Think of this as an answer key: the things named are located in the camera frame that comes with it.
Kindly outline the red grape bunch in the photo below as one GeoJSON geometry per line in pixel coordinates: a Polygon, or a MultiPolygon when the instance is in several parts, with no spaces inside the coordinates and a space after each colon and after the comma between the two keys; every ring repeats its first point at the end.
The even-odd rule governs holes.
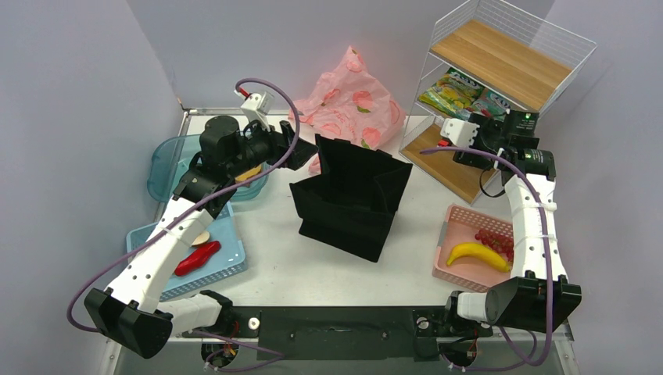
{"type": "Polygon", "coordinates": [[[509,263],[513,262],[514,242],[510,237],[481,229],[475,234],[475,240],[503,256],[509,263]]]}

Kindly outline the teal Fox's candy bag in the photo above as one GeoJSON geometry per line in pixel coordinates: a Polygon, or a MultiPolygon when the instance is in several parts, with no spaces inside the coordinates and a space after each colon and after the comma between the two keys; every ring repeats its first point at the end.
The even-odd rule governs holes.
{"type": "Polygon", "coordinates": [[[469,111],[503,121],[505,116],[511,111],[511,105],[508,100],[496,92],[485,88],[480,96],[472,102],[469,111]]]}

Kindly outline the green Fox's candy bag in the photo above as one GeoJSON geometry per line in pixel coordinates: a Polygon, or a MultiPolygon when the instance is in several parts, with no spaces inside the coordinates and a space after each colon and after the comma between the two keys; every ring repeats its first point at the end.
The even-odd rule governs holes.
{"type": "Polygon", "coordinates": [[[453,67],[418,96],[418,101],[453,118],[467,120],[485,87],[453,67]]]}

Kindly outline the black fabric grocery bag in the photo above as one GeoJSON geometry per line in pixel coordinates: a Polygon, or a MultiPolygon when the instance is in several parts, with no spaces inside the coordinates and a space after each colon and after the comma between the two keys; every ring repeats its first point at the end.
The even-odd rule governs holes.
{"type": "Polygon", "coordinates": [[[315,141],[320,173],[290,185],[299,234],[376,263],[413,166],[350,141],[315,141]]]}

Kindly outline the pink plastic grocery bag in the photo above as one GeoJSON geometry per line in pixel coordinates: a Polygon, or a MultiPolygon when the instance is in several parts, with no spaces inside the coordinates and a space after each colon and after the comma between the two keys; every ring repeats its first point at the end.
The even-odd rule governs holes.
{"type": "Polygon", "coordinates": [[[406,113],[386,87],[368,72],[349,46],[332,71],[320,75],[311,94],[294,101],[299,121],[330,139],[376,150],[405,124],[406,113]]]}

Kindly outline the red chili pepper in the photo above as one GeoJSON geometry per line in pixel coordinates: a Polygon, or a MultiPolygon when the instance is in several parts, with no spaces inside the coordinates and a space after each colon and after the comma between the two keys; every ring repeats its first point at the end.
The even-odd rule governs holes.
{"type": "Polygon", "coordinates": [[[209,259],[216,254],[222,245],[219,241],[211,241],[200,245],[195,251],[179,262],[175,268],[174,275],[183,277],[204,266],[209,259]]]}

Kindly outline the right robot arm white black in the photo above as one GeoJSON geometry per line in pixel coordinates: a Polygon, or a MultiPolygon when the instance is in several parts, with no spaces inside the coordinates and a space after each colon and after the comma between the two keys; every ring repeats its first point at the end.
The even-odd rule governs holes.
{"type": "Polygon", "coordinates": [[[440,132],[457,147],[456,163],[500,170],[511,208],[514,261],[510,277],[483,293],[457,292],[443,327],[463,334],[473,320],[492,326],[555,331],[582,301],[568,281],[554,224],[555,159],[539,148],[536,112],[510,110],[499,121],[478,113],[446,119],[440,132]]]}

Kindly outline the yellow banana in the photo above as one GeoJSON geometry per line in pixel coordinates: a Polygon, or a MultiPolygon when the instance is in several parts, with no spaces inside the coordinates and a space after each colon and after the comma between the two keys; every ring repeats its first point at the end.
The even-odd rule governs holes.
{"type": "Polygon", "coordinates": [[[502,273],[511,271],[510,263],[500,254],[478,243],[467,242],[454,246],[446,260],[446,265],[451,266],[456,260],[461,258],[478,259],[502,273]]]}

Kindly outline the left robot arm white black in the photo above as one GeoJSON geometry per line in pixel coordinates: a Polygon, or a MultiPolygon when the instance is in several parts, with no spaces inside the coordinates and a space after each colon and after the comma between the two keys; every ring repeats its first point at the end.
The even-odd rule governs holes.
{"type": "Polygon", "coordinates": [[[206,122],[200,150],[149,239],[107,287],[85,296],[84,307],[100,334],[150,359],[175,334],[205,327],[222,336],[231,330],[233,314],[224,309],[230,302],[216,292],[201,291],[173,304],[160,296],[193,241],[239,188],[237,176],[263,164],[298,170],[317,153],[315,144],[299,139],[299,125],[282,121],[280,127],[252,120],[241,130],[230,116],[206,122]]]}

